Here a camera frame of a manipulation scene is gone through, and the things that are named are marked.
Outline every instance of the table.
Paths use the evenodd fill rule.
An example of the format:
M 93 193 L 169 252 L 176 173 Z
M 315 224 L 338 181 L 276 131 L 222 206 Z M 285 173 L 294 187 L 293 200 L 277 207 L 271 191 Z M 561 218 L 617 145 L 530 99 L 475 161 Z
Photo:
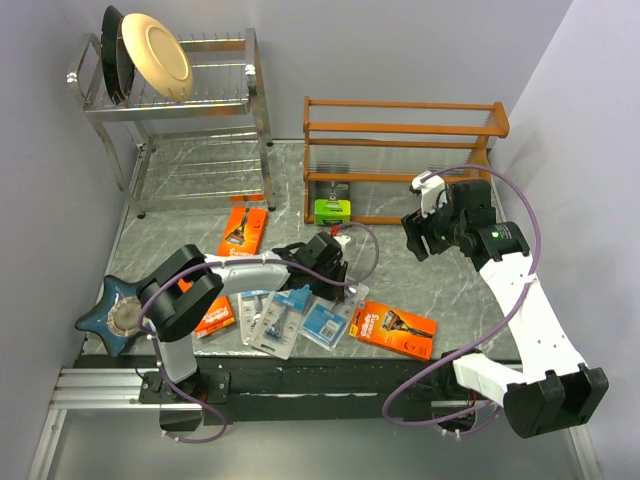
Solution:
M 269 214 L 262 251 L 297 241 L 308 241 L 321 227 L 305 225 L 302 219 L 302 143 L 276 144 L 269 154 L 276 191 L 277 211 Z M 418 198 L 406 186 L 355 184 L 352 188 L 354 214 L 398 215 L 415 210 Z M 109 272 L 127 281 L 137 281 L 153 271 L 178 247 L 196 244 L 205 253 L 215 254 L 229 215 L 229 207 L 207 210 L 149 212 L 140 220 L 127 216 L 117 239 Z M 372 227 L 380 244 L 380 263 L 366 282 L 369 300 L 433 318 L 438 322 L 433 358 L 459 348 L 477 338 L 501 318 L 493 294 L 475 272 L 471 261 L 455 249 L 418 262 L 405 247 L 400 226 Z M 366 233 L 349 230 L 355 247 L 349 249 L 349 275 L 358 278 L 373 261 L 372 242 Z M 230 299 L 237 311 L 235 298 Z M 502 331 L 482 346 L 492 359 L 517 361 L 518 352 L 511 333 Z M 239 328 L 224 329 L 209 337 L 194 338 L 200 356 L 264 356 L 243 345 Z M 106 354 L 100 339 L 89 334 L 84 354 Z M 150 355 L 151 343 L 144 337 L 134 340 L 124 355 Z M 292 352 L 297 358 L 406 358 L 356 341 L 345 335 L 329 352 L 306 338 L 298 338 Z

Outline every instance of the wooden rack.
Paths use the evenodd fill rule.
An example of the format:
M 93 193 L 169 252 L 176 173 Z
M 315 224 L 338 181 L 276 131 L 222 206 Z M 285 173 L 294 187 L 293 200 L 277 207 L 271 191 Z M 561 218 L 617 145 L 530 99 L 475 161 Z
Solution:
M 483 113 L 482 121 L 479 125 L 454 125 L 454 124 L 399 124 L 399 123 L 345 123 L 345 122 L 315 122 L 310 120 L 311 107 L 351 107 L 351 108 L 381 108 L 381 109 L 422 109 L 433 111 L 456 111 L 468 113 Z M 333 132 L 336 138 L 312 138 L 312 132 Z M 371 138 L 338 138 L 339 134 L 385 134 L 386 137 L 398 135 L 397 139 L 371 139 Z M 476 105 L 463 103 L 419 103 L 419 102 L 370 102 L 355 100 L 318 100 L 305 97 L 304 103 L 304 171 L 305 182 L 305 205 L 304 220 L 306 223 L 313 223 L 314 215 L 310 208 L 310 187 L 313 182 L 344 181 L 344 182 L 386 182 L 411 184 L 413 178 L 428 169 L 435 169 L 428 161 L 428 152 L 436 152 L 442 156 L 443 153 L 451 153 L 449 157 L 461 159 L 460 165 L 472 163 L 477 165 L 489 165 L 487 159 L 487 145 L 490 137 L 496 136 L 504 138 L 509 133 L 509 120 L 504 111 L 502 103 L 496 102 L 492 105 Z M 428 141 L 407 141 L 406 135 L 431 136 Z M 442 136 L 451 138 L 462 137 L 465 141 L 442 141 Z M 425 162 L 417 165 L 414 161 L 411 167 L 398 164 L 386 165 L 384 168 L 369 168 L 362 161 L 350 163 L 349 155 L 341 157 L 341 168 L 335 165 L 325 165 L 318 168 L 312 164 L 314 148 L 319 146 L 334 147 L 371 147 L 385 148 L 397 147 L 400 149 L 424 149 Z M 469 178 L 491 178 L 488 172 L 479 172 L 469 168 L 461 168 L 457 175 L 444 177 L 447 182 L 454 182 Z M 382 216 L 352 216 L 356 222 L 373 225 L 399 225 L 400 217 Z

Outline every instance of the metal dish rack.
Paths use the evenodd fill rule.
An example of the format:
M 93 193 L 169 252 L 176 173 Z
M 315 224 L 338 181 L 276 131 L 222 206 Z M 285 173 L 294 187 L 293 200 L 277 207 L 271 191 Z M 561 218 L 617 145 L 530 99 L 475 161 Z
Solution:
M 91 68 L 88 52 L 93 48 L 100 57 L 100 42 L 94 34 L 82 37 L 71 62 L 67 83 L 105 146 L 118 188 L 139 218 L 147 210 L 199 208 L 211 206 L 212 200 L 214 205 L 219 200 L 265 200 L 269 210 L 275 210 L 267 159 L 273 140 L 255 30 L 247 29 L 244 38 L 240 34 L 238 38 L 228 34 L 213 39 L 204 34 L 199 39 L 178 38 L 194 74 L 193 93 L 182 103 L 155 92 L 138 74 L 129 97 L 115 105 L 107 94 L 100 61 L 83 90 L 80 77 Z M 184 133 L 150 134 L 143 123 L 249 113 L 251 126 Z M 132 122 L 142 139 L 132 188 L 125 182 L 105 128 L 108 122 Z

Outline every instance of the gray floor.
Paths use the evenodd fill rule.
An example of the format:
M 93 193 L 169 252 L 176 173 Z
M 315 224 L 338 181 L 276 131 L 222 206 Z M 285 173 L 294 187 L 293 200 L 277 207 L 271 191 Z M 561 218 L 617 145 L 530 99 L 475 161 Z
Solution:
M 271 149 L 270 164 L 278 209 L 269 215 L 262 250 L 309 240 L 319 227 L 302 220 L 302 144 L 277 144 Z M 418 199 L 405 185 L 355 184 L 354 213 L 404 215 L 418 207 Z M 224 231 L 229 207 L 207 210 L 150 212 L 143 220 L 129 215 L 120 237 L 111 273 L 135 281 L 185 243 L 195 243 L 206 253 L 216 253 Z M 391 307 L 424 315 L 438 322 L 434 356 L 474 340 L 501 318 L 500 309 L 489 288 L 474 271 L 471 262 L 453 249 L 443 255 L 416 261 L 405 248 L 399 226 L 373 227 L 380 242 L 380 263 L 367 280 L 368 299 Z M 373 248 L 364 232 L 349 231 L 356 241 L 347 251 L 349 275 L 358 278 L 373 261 Z M 264 355 L 242 345 L 237 326 L 204 339 L 194 339 L 200 355 Z M 510 332 L 504 331 L 484 345 L 492 358 L 518 358 Z M 100 340 L 90 335 L 84 353 L 104 353 Z M 128 353 L 151 354 L 150 343 L 139 338 Z M 345 336 L 334 352 L 299 338 L 293 350 L 297 357 L 393 357 L 395 354 L 357 342 Z
M 214 428 L 200 432 L 211 434 Z M 206 445 L 160 437 L 155 411 L 70 411 L 49 480 L 572 480 L 568 431 L 522 440 L 504 418 L 461 441 L 384 420 L 240 423 Z

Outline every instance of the orange box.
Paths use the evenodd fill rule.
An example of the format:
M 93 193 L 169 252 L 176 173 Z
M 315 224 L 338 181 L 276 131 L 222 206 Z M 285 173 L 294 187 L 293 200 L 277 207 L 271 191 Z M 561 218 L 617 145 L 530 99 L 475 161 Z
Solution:
M 178 285 L 183 292 L 189 290 L 191 285 L 184 280 L 178 280 Z M 211 335 L 213 332 L 217 332 L 229 325 L 233 325 L 236 319 L 233 316 L 233 310 L 231 310 L 231 304 L 227 297 L 216 298 L 207 313 L 202 317 L 200 323 L 196 327 L 196 337 L 201 338 L 207 335 Z
M 375 302 L 356 310 L 349 329 L 362 342 L 420 360 L 431 359 L 435 333 L 435 320 Z
M 218 255 L 229 257 L 258 253 L 267 224 L 267 214 L 261 208 L 233 207 Z

